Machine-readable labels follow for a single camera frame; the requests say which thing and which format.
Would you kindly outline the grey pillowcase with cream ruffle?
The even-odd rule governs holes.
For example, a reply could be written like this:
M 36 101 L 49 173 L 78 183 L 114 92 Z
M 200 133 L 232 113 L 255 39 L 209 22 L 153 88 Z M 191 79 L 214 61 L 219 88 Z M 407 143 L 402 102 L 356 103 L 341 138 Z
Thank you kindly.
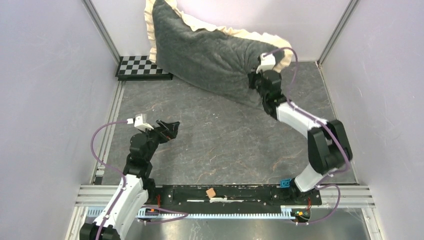
M 277 35 L 204 22 L 179 10 L 175 0 L 148 0 L 144 19 L 153 63 L 195 87 L 252 108 L 262 107 L 248 79 L 259 56 L 272 53 L 277 72 L 293 57 L 290 43 Z

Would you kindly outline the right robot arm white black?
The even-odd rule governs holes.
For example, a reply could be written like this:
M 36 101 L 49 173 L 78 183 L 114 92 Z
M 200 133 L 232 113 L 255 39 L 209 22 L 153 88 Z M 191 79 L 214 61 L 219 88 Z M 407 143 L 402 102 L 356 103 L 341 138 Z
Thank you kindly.
M 249 88 L 259 93 L 264 111 L 307 139 L 308 164 L 288 186 L 293 203 L 302 204 L 324 179 L 349 170 L 353 153 L 341 121 L 316 117 L 294 104 L 282 93 L 282 77 L 276 71 L 251 72 L 248 80 Z

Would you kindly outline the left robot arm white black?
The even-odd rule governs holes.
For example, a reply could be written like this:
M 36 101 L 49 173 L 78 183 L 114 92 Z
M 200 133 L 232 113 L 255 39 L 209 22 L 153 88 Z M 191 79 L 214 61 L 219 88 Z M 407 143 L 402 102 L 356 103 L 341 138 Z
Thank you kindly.
M 105 209 L 93 221 L 85 223 L 79 231 L 81 240 L 124 240 L 144 204 L 151 204 L 157 198 L 151 159 L 160 144 L 173 140 L 178 135 L 179 121 L 156 121 L 156 126 L 147 123 L 142 115 L 118 124 L 132 125 L 139 132 L 130 139 L 129 154 L 123 170 L 104 163 L 93 153 L 96 161 L 105 168 L 120 175 L 120 183 Z

